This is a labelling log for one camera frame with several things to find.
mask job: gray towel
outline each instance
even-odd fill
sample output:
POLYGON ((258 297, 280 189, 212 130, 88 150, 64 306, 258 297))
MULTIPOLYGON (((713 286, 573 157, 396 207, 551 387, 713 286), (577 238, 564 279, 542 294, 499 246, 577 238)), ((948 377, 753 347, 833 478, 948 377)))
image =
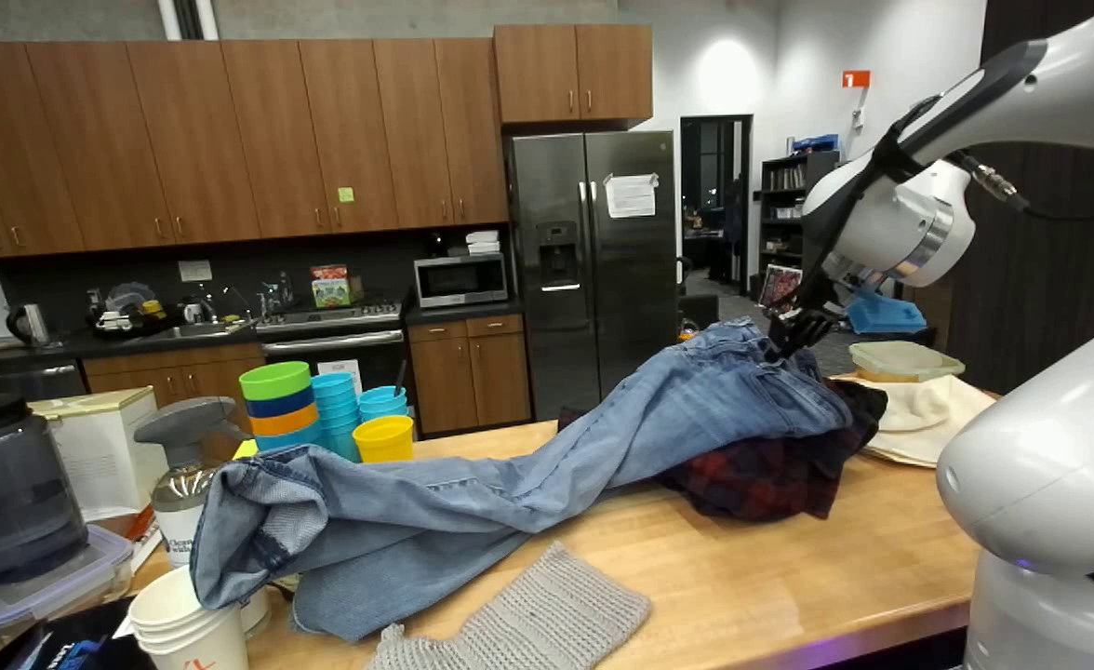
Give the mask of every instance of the gray towel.
POLYGON ((373 670, 579 670, 620 647, 650 601, 551 542, 459 635, 383 629, 373 670))

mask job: green bowl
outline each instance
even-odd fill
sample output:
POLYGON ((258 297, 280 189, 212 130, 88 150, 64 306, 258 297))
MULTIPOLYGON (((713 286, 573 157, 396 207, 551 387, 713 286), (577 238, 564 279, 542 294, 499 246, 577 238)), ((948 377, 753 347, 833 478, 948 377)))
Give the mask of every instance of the green bowl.
POLYGON ((273 400, 314 387, 314 369, 304 362, 258 366, 239 377, 244 400, 273 400))

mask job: jeans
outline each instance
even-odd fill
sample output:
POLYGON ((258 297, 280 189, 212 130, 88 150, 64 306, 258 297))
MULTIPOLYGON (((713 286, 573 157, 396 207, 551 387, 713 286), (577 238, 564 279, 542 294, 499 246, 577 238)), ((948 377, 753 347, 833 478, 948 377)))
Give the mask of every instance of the jeans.
POLYGON ((660 349, 525 457, 374 469, 296 446, 222 466, 191 568, 206 605, 303 571, 296 625, 361 640, 427 611, 609 488, 748 435, 795 439, 845 424, 847 404, 820 379, 812 354, 776 357, 760 328, 713 323, 660 349))

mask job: table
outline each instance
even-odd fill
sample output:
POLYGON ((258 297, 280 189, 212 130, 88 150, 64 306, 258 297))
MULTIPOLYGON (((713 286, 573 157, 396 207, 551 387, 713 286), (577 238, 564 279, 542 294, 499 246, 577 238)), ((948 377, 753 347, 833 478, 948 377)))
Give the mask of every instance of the table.
MULTIPOLYGON (((427 439, 418 457, 515 457, 554 435, 554 419, 427 439)), ((946 512, 935 471, 851 457, 831 522, 713 522, 686 496, 636 485, 530 540, 491 571, 405 622, 453 635, 546 542, 644 590, 654 611, 604 665, 788 665, 857 660, 969 622, 975 542, 946 512)), ((296 631, 280 599, 248 640, 254 670, 366 665, 373 640, 296 631)))

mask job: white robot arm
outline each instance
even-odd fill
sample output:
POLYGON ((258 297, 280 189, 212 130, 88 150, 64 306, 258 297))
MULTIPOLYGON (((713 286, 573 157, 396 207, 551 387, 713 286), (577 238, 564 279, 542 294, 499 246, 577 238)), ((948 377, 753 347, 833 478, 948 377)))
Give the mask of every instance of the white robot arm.
MULTIPOLYGON (((980 179, 1026 201, 964 150, 1042 142, 1094 150, 1094 17, 1001 53, 910 106, 869 157, 831 169, 804 227, 814 238, 801 294, 775 315, 780 347, 814 337, 833 282, 943 279, 972 241, 964 189, 980 179)), ((959 527, 982 542, 969 665, 1094 665, 1094 342, 972 419, 938 460, 959 527)))

